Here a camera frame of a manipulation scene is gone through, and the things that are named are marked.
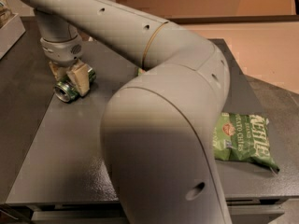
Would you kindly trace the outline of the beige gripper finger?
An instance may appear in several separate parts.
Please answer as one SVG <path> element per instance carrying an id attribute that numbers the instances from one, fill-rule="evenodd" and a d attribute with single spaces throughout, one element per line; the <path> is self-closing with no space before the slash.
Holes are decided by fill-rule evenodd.
<path id="1" fill-rule="evenodd" d="M 49 62 L 50 70 L 57 81 L 66 76 L 67 67 L 62 67 L 54 62 Z"/>
<path id="2" fill-rule="evenodd" d="M 77 60 L 76 63 L 66 71 L 80 96 L 85 96 L 90 90 L 88 71 L 89 66 L 82 60 Z"/>

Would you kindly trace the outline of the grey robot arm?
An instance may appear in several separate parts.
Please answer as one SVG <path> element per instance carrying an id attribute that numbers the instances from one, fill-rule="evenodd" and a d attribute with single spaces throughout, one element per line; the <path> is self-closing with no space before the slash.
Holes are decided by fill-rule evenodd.
<path id="1" fill-rule="evenodd" d="M 232 224 L 212 135 L 230 87 L 209 40 L 109 0 L 22 0 L 143 69 L 107 103 L 101 146 L 130 224 Z"/>

